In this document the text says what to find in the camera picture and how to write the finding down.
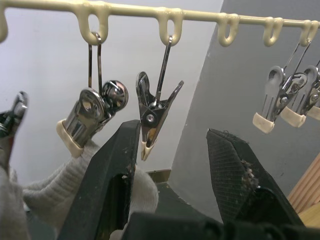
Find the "wooden board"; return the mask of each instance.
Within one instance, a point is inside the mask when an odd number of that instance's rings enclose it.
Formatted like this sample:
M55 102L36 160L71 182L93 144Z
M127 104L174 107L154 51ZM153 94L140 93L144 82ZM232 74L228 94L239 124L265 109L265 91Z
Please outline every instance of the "wooden board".
M306 227L320 228L320 202L299 213L299 217Z
M320 153L292 189L288 200L298 214L320 201Z

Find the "metal clip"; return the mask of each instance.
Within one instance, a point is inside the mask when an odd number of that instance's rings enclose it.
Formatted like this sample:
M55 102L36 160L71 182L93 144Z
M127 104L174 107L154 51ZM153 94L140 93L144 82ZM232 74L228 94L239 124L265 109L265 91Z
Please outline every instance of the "metal clip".
M320 98L319 98L319 93L320 93L320 72L319 72L319 64L320 64L320 60L318 61L317 65L316 65L316 74L317 74L317 79L318 79L318 82L317 81L314 81L314 90L312 89L312 92L310 94L311 98L310 98L310 103L314 103L313 105L311 105L311 107L309 108L309 111L307 112L307 115L309 117L312 117L316 120L319 120L320 121Z
M150 151L154 147L158 134L167 118L169 109L184 84L184 81L180 81L167 100L160 100L171 43L172 36L169 37L168 45L165 48L155 96L150 93L149 78L144 71L140 72L136 79L135 88L139 103L142 132L141 159L143 161L147 160Z
M319 100L320 73L318 65L310 65L304 71L307 83L295 95L295 98L283 109L281 117L295 128L301 127L306 121L308 111Z
M127 88L117 80L107 81L102 86L101 38L98 40L97 65L99 93L92 86L92 46L89 45L88 86L81 91L79 100L75 103L67 119L58 122L56 130L64 141L71 155L79 157L83 147L94 134L99 132L109 122L116 112L123 109L128 102Z
M28 96L20 91L9 111L0 113L0 167L9 170L9 159L17 129L28 108Z
M265 97L261 114L255 113L253 124L262 132L268 134L275 126L275 120L289 102L296 96L298 91L307 83L308 77L305 73L298 72L298 67L309 48L309 45L303 51L302 56L291 76L286 79L285 70L291 62L300 44L298 43L291 54L284 68L273 66L270 69L267 84L265 85Z

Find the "drying rack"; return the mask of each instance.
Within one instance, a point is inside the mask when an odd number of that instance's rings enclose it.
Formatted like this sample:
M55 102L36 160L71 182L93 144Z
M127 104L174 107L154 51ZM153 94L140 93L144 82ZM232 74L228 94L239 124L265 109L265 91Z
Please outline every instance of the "drying rack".
M5 16L6 8L23 8L52 10L74 13L78 19L82 37L91 45L97 44L96 35L92 34L89 28L88 17L93 14L99 20L99 34L102 42L108 36L108 17L110 15L148 17L155 18L159 23L159 34L163 44L167 44L168 20L174 23L174 33L172 36L172 46L176 45L181 37L183 20L216 22L218 24L219 43L227 47L236 38L239 24L262 25L264 26L263 43L267 47L275 44L279 38L282 27L301 28L300 44L306 46L312 41L319 28L318 21L292 20L281 17L258 17L238 14L203 12L182 10L180 8L148 7L126 4L115 4L104 1L88 0L1 0L0 1L0 43L8 35L8 25ZM227 26L230 26L228 37L226 36Z

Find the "white wall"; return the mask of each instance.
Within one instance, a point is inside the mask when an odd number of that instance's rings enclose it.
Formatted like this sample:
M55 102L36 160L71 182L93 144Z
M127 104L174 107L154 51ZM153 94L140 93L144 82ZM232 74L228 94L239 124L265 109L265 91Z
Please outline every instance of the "white wall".
M223 0L114 0L114 3L220 12ZM0 111L11 107L16 93L29 95L29 109L11 156L19 182L40 180L66 162L70 154L56 134L57 121L68 116L88 82L88 45L82 39L77 18L66 12L7 9L9 34L0 44ZM92 30L98 20L90 17ZM215 23L183 23L178 45L170 52L162 98L168 98L179 81L184 86L174 101L146 171L170 169L190 103L205 60ZM108 39L102 45L103 81L122 81L129 103L93 138L104 144L124 121L139 119L136 76L146 71L154 93L165 46L153 18L111 16ZM96 60L96 48L93 48ZM93 83L97 73L93 71Z

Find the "metal hook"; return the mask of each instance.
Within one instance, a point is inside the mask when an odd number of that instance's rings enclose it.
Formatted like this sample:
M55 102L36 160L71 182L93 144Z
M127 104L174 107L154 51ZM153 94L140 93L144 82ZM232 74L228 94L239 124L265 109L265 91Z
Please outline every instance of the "metal hook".
M102 67L101 67L101 46L102 46L102 40L97 32L92 32L97 39L97 65L98 65L98 89L99 94L102 94ZM89 71L88 71L88 87L92 87L92 45L88 45L89 48Z
M294 69L294 72L293 72L292 76L294 76L294 75L297 73L297 70L298 70L298 68L299 68L299 66L300 66L300 64L301 64L301 62L302 62L302 59L304 58L307 50L309 49L310 44L311 44L311 41L308 40L308 45L305 47L305 49L304 49L304 51L303 51L303 53L302 53L302 55L301 55L301 57L300 57L300 59L299 59L299 62L297 63L297 65L296 65L296 67L295 67L295 69ZM295 47L295 50L294 50L293 53L291 54L289 60L286 62L285 66L284 66L284 68L283 68L283 72L285 72L287 66L289 65L289 63L290 63L291 60L293 59L294 54L297 52L297 49L298 49L299 46L300 46L300 42L298 42L298 44L297 44L296 47ZM283 84L283 87L282 87L283 90L286 91L286 90L288 89L288 87L289 87L292 79L293 79L293 77L291 77L291 78L288 77L288 78L287 78L287 80L286 80L285 83Z
M167 69L167 63L168 63L169 53L170 53L170 49L171 49L171 44L172 44L172 36L169 36L169 42L166 45L165 51L164 51L158 86L156 87L155 100L154 100L155 106L157 106L157 104L160 101L161 90L162 90L162 85L164 83L164 78L165 78L165 73L166 73L166 69Z
M315 65L316 67L319 67L319 64L320 64L320 59L318 61L318 63Z

